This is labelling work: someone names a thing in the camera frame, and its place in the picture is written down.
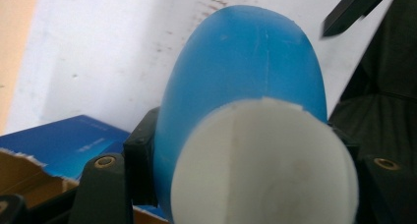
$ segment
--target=dark fabric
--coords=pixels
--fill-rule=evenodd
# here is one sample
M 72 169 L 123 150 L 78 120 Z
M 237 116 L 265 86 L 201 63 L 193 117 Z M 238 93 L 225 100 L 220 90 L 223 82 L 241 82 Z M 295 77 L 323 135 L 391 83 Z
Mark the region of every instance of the dark fabric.
M 417 0 L 394 0 L 329 121 L 417 174 Z

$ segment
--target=torn cardboard edge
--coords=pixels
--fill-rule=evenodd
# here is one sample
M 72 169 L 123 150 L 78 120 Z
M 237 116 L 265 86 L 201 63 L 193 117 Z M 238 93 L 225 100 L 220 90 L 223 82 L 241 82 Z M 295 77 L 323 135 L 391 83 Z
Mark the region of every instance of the torn cardboard edge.
M 27 207 L 33 208 L 70 189 L 77 181 L 53 177 L 42 170 L 45 164 L 31 155 L 0 148 L 0 196 L 18 194 L 25 198 Z M 166 220 L 134 207 L 135 223 L 166 224 Z

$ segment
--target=white surface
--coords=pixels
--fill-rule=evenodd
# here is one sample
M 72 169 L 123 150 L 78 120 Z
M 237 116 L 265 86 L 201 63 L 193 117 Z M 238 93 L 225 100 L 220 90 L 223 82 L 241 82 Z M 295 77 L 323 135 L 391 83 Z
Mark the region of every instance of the white surface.
M 178 224 L 352 224 L 355 168 L 331 129 L 299 106 L 264 98 L 212 112 L 178 159 Z
M 391 0 L 343 35 L 322 40 L 322 22 L 339 1 L 38 0 L 5 133 L 80 114 L 132 131 L 160 104 L 195 27 L 237 4 L 274 10 L 307 33 L 331 112 Z

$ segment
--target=open box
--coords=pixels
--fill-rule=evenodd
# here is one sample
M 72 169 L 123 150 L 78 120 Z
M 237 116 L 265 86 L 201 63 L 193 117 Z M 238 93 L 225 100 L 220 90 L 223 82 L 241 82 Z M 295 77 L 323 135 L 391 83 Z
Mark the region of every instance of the open box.
M 0 196 L 21 195 L 37 208 L 78 185 L 84 165 L 97 155 L 121 152 L 129 133 L 78 116 L 0 137 Z M 134 207 L 135 222 L 167 223 Z

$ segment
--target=rounded blue bottle end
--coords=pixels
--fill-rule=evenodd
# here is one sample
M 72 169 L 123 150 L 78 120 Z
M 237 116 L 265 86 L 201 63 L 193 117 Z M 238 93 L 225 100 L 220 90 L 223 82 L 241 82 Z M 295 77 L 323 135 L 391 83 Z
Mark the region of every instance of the rounded blue bottle end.
M 172 177 L 190 133 L 222 105 L 263 97 L 301 105 L 327 121 L 320 66 L 294 22 L 252 6 L 215 12 L 184 46 L 159 111 L 153 175 L 158 201 L 171 222 Z

